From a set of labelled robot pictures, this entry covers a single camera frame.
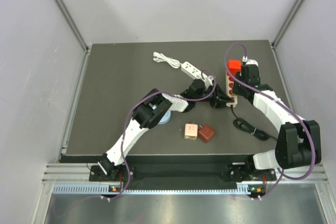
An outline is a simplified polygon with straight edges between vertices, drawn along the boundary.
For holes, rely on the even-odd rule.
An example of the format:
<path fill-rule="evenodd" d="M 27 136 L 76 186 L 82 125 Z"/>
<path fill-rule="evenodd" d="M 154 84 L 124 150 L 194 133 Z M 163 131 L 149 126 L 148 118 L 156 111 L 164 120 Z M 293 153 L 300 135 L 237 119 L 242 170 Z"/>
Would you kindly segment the cream power strip red sockets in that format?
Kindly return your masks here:
<path fill-rule="evenodd" d="M 238 103 L 238 97 L 233 93 L 234 80 L 226 71 L 226 94 L 233 100 L 233 102 L 227 103 L 228 107 L 235 107 Z"/>

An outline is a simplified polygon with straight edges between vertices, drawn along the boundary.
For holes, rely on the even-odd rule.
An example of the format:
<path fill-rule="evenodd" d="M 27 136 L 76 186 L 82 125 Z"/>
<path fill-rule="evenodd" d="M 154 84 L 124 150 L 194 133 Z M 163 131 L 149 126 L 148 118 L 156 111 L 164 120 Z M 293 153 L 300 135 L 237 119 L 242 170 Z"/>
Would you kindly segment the pink cube plug adapter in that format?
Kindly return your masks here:
<path fill-rule="evenodd" d="M 184 138 L 186 140 L 196 140 L 198 137 L 198 125 L 186 123 L 184 128 Z"/>

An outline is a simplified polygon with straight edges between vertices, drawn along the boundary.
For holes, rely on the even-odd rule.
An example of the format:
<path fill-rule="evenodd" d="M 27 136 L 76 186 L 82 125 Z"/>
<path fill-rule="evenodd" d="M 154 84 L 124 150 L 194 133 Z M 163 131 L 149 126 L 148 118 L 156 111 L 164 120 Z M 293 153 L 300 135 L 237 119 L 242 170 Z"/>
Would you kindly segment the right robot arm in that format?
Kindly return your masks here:
<path fill-rule="evenodd" d="M 275 149 L 248 157 L 246 176 L 256 180 L 266 169 L 283 172 L 285 169 L 307 166 L 308 171 L 299 179 L 308 177 L 314 166 L 321 162 L 319 124 L 295 114 L 269 85 L 261 84 L 256 63 L 243 63 L 233 79 L 233 93 L 248 100 L 278 132 Z"/>

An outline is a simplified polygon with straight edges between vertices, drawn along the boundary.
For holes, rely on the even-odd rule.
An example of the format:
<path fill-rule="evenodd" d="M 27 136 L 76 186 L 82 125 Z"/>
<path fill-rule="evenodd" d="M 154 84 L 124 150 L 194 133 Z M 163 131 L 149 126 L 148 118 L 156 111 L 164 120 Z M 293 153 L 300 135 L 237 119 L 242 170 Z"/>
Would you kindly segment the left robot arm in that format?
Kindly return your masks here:
<path fill-rule="evenodd" d="M 215 81 L 207 87 L 200 79 L 180 94 L 169 94 L 152 89 L 128 113 L 123 132 L 116 143 L 103 154 L 98 166 L 107 180 L 114 180 L 119 174 L 119 166 L 139 138 L 156 127 L 168 111 L 186 113 L 198 101 L 208 101 L 213 108 L 224 108 L 233 102 Z"/>

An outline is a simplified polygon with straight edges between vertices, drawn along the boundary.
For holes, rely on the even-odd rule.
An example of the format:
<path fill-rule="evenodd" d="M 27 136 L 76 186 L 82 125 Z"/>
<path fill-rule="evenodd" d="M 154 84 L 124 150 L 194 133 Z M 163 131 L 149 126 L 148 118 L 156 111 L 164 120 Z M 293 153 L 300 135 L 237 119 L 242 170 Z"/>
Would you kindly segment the red cube plug adapter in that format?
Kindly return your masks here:
<path fill-rule="evenodd" d="M 229 72 L 233 75 L 236 76 L 236 73 L 241 72 L 242 69 L 242 63 L 240 60 L 232 60 L 230 59 L 228 61 L 228 69 Z"/>

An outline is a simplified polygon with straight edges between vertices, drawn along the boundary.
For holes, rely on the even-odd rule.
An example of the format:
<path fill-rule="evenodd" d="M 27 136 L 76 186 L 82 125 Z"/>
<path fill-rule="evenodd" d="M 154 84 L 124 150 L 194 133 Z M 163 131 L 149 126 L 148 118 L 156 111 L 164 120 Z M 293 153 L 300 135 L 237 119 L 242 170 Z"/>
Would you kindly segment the brown cube plug adapter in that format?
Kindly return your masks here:
<path fill-rule="evenodd" d="M 215 136 L 215 131 L 207 124 L 200 127 L 198 137 L 204 142 L 208 143 Z"/>

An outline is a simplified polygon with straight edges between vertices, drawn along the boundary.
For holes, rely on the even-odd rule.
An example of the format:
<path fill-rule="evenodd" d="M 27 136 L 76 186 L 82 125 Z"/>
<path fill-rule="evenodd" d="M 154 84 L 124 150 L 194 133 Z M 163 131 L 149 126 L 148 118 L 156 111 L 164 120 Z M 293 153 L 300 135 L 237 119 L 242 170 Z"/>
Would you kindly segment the white power strip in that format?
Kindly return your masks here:
<path fill-rule="evenodd" d="M 197 67 L 193 66 L 188 61 L 181 64 L 181 70 L 192 79 L 205 80 L 207 78 L 206 74 L 202 73 Z"/>

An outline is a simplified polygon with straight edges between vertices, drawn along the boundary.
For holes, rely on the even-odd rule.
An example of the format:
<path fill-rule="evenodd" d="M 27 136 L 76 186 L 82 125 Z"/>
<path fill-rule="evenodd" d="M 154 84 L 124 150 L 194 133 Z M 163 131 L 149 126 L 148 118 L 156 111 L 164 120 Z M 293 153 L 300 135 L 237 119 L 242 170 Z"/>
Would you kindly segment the round light blue socket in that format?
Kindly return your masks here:
<path fill-rule="evenodd" d="M 171 118 L 171 111 L 167 111 L 159 121 L 159 125 L 166 124 Z"/>

